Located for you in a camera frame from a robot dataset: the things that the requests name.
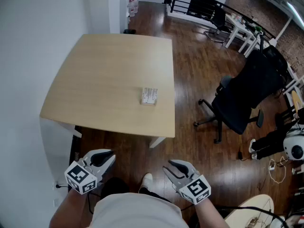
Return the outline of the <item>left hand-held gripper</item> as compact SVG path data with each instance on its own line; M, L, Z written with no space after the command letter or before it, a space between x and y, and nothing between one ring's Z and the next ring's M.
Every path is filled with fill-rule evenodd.
M78 162L72 164L65 171L67 184L79 194L86 194L97 188L102 176L115 162L116 155L109 149L89 151Z

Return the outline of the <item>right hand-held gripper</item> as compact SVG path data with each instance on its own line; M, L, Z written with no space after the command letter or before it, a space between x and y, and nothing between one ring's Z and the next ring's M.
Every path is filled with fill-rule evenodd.
M163 166L163 172L175 185L176 191L182 198L194 205L199 204L211 195L211 186L207 182L204 175L200 175L199 171L187 161L168 160L168 163L176 167L186 178L178 177L169 168Z

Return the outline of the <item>person's left forearm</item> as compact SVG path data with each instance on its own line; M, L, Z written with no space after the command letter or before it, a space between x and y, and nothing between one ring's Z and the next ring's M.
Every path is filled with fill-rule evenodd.
M71 189L51 218L49 228L89 228L92 218L87 195Z

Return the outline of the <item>person's right forearm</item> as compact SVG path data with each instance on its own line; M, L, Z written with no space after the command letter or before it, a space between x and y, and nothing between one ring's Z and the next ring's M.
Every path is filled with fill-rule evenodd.
M208 198L195 205L195 210L200 228L230 228Z

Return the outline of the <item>person's black trousers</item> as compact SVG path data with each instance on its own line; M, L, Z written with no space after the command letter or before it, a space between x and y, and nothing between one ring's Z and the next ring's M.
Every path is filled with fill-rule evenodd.
M149 187L150 186L148 184L143 184L142 183L141 187L139 188L139 193L140 194L146 194L146 195L149 195L149 196L152 196L152 197L159 198L159 199L162 199L164 201L170 202L166 198L161 197L160 195L150 191ZM109 195L129 193L129 192L130 192L130 188L126 184L126 182L124 182L122 179L120 179L118 177L112 177L104 184L104 187L101 190L100 200L104 199L105 197L107 197Z

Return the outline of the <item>person's white shoe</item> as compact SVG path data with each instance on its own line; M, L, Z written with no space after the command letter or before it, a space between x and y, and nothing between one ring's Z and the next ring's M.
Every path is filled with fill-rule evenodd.
M151 186L153 184L153 177L151 173L146 173L142 178L142 182L138 193L146 193L151 191Z

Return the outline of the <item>white table leg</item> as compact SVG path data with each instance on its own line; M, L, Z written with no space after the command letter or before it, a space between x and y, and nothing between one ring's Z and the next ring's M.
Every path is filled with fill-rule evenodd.
M165 137L153 137L149 147L150 148L155 148L158 144L160 144L163 140L165 139Z

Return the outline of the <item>white table side panel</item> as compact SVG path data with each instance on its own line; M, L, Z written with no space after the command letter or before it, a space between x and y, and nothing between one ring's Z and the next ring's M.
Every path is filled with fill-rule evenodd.
M67 123L40 118L42 142L55 180L63 177L69 166L73 137L81 136L73 127Z

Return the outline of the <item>person's white shirt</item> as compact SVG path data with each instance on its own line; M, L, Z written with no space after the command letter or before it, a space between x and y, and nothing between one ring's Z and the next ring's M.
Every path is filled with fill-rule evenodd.
M189 228L176 205L140 193L112 194L97 202L88 228Z

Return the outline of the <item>round light wooden table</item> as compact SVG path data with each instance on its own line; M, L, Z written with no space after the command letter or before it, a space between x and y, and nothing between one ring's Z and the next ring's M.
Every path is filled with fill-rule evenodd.
M274 202L266 194L256 195L239 207L256 207L274 213ZM268 228L273 217L258 210L235 209L228 214L225 222L230 228Z

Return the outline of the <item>black mesh office chair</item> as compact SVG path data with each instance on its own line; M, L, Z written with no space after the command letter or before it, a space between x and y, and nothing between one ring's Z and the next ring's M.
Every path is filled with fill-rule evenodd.
M251 122L261 127L264 120L262 110L251 117L251 112L265 98L285 89L288 64L284 56L274 46L253 50L245 66L236 77L225 76L216 89L212 103L199 99L198 104L205 104L213 113L206 121L194 122L194 126L217 121L218 137L214 143L222 141L222 125L225 124L235 133L242 135Z

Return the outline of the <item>white round robot head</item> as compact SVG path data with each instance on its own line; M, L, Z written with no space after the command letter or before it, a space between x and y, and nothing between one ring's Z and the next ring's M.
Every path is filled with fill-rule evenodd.
M304 129L290 129L283 140L283 148L288 159L304 160Z

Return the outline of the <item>yellow oval board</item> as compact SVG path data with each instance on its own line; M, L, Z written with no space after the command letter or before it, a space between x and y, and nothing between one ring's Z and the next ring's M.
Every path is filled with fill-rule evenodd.
M297 94L297 92L295 90L293 90L291 92L291 95L292 95L292 100L293 100L293 103L294 103L295 112L296 112L296 114L298 114L299 111L302 108L304 108L304 103L302 102L302 100L300 99L299 95Z

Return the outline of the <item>white square table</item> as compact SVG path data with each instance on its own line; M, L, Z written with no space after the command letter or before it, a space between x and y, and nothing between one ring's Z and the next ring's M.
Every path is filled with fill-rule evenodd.
M241 24L240 22L234 20L229 14L226 14L226 18L233 24L234 28L233 31L229 37L229 41L226 44L226 48L228 48L230 46L230 44L232 43L232 41L234 40L234 38L236 37L238 32L243 32L246 34L246 40L243 43L243 45L241 46L241 48L239 49L239 53L244 49L244 47L248 44L248 42L250 41L250 39L253 37L253 33L246 28L245 25Z
M243 51L245 47L247 47L246 51L244 52L245 58L247 58L250 53L254 50L257 43L260 41L260 32L254 33L252 35L247 35L245 42L242 44L240 49L238 50L239 53Z

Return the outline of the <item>white narrow cabinet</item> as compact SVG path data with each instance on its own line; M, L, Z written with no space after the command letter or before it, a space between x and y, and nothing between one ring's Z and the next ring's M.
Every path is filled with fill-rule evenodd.
M129 18L129 0L120 0L119 9L120 9L120 33L123 34L125 29L128 29L128 18Z

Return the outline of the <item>black sled base chair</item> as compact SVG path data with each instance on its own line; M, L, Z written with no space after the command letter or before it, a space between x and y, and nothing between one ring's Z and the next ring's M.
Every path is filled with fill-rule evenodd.
M216 27L216 29L205 30L203 34L206 35L211 41L223 44L228 39L233 30L233 25L229 22L226 22L226 12L220 6L216 5L214 7L214 14L210 19L210 22ZM216 35L219 35L221 32L227 34L224 40L219 40L216 38Z

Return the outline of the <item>group of clear water jugs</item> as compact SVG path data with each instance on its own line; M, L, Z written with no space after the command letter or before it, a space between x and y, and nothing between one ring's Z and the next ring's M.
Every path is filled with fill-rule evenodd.
M129 17L134 17L138 12L139 2L138 0L129 0L128 9L129 9Z

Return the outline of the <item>black metal railing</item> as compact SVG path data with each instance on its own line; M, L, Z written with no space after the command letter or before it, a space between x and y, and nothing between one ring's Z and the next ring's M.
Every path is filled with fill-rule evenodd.
M211 21L211 18L215 13L215 7L218 6L223 8L223 10L229 15L231 13L235 13L236 15L241 16L250 24L251 27L254 25L259 26L265 31L267 38L275 38L271 32L258 22L253 21L252 18L217 0L164 0L163 3L169 6L169 12L178 12L207 22Z

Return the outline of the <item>long ceiling light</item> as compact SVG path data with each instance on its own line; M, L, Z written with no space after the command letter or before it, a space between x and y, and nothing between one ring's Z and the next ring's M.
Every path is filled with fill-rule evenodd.
M302 18L302 16L300 15L300 13L297 11L297 9L289 2L287 2L287 5L289 7L289 9L292 11L292 13L295 15L298 23L300 24L300 27L302 29L304 29L304 20Z

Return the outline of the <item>white metal frame rack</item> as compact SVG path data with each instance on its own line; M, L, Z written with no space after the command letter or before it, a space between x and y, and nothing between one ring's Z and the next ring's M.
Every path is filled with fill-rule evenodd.
M292 80L290 81L290 83L287 84L286 89L283 91L283 95L290 93L293 89L295 89L296 86L299 86L300 84L304 84L304 75L298 77L296 72L290 66L290 64L287 63L287 65L288 65L287 70Z

